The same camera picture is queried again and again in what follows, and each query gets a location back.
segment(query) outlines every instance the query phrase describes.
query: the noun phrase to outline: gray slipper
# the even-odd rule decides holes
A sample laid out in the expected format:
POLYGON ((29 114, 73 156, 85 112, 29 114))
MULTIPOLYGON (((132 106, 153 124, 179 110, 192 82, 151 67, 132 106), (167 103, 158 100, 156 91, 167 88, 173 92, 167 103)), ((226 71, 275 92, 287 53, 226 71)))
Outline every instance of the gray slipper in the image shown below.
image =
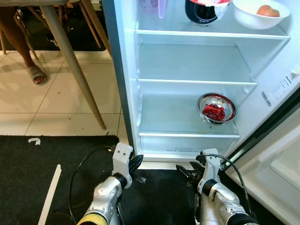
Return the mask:
POLYGON ((34 83, 33 82, 36 85, 43 85, 48 81, 47 75, 38 66, 27 68, 27 73, 31 77, 32 81, 35 78, 38 78, 38 77, 43 77, 44 78, 41 83, 34 83))

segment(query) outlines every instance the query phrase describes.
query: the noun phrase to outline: person's foot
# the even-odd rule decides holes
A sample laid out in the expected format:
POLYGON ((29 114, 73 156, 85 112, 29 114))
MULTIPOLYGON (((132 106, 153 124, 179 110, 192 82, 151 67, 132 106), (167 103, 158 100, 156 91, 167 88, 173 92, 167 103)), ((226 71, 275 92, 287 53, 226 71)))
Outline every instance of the person's foot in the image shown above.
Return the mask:
POLYGON ((38 66, 27 68, 27 72, 36 85, 43 85, 48 81, 47 75, 38 66))

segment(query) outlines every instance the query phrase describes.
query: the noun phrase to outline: stainless steel bowl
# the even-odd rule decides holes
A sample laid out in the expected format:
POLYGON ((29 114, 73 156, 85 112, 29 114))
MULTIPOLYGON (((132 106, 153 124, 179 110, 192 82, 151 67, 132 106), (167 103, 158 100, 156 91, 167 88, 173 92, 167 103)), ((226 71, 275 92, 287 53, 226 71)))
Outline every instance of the stainless steel bowl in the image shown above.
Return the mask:
POLYGON ((206 93, 198 99, 198 110, 199 115, 204 119, 205 122, 215 125, 224 125, 231 121, 236 113, 233 102, 225 95, 219 93, 206 93), (223 121, 216 121, 205 116, 202 111, 206 105, 214 104, 219 107, 224 107, 225 118, 223 121))

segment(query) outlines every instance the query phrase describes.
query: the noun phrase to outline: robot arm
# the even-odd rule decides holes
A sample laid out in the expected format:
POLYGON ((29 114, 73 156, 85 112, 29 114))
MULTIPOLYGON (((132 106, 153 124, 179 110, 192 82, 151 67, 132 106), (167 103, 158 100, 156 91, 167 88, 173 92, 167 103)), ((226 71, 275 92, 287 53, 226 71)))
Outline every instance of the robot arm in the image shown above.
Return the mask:
MULTIPOLYGON (((217 149, 207 149, 201 154, 218 154, 217 149)), ((200 164, 191 162, 197 175, 189 174, 182 166, 177 170, 196 186, 195 222, 197 225, 257 225, 240 205, 237 195, 224 186, 218 176, 220 160, 216 157, 197 157, 200 164)))
POLYGON ((112 176, 95 187, 93 201, 78 225, 121 224, 116 207, 118 198, 123 189, 131 186, 130 174, 140 166, 143 160, 143 156, 139 155, 130 161, 132 151, 131 146, 122 143, 117 144, 112 158, 112 176))

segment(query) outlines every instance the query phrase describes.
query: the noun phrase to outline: white floor tile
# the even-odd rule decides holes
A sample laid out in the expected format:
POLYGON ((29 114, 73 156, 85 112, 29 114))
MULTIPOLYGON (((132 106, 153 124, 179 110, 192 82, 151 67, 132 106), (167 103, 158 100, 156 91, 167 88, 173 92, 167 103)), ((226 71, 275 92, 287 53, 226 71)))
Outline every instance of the white floor tile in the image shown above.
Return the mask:
POLYGON ((118 137, 119 137, 120 142, 129 145, 123 114, 121 114, 121 116, 120 116, 118 137))
POLYGON ((3 54, 3 51, 0 50, 0 62, 4 59, 4 57, 7 56, 7 54, 8 54, 9 52, 10 52, 10 51, 6 51, 6 55, 5 55, 5 54, 3 54))
POLYGON ((79 63, 113 64, 113 60, 107 50, 102 52, 75 51, 75 56, 79 63))
MULTIPOLYGON (((32 52, 31 57, 34 62, 49 62, 49 63, 63 63, 65 57, 60 51, 35 51, 39 61, 36 61, 32 52)), ((2 62, 24 62, 22 56, 17 51, 10 51, 2 62)))
POLYGON ((35 113, 49 90, 60 63, 37 63, 48 75, 48 83, 37 86, 24 63, 0 63, 0 113, 35 113))
POLYGON ((0 135, 24 135, 34 113, 0 113, 0 135))
POLYGON ((96 136, 117 135, 119 114, 103 114, 106 130, 102 130, 93 114, 37 113, 26 135, 96 136))
MULTIPOLYGON (((100 113, 120 113, 113 64, 81 64, 100 113)), ((39 113, 92 113, 66 63, 48 91, 39 113)))

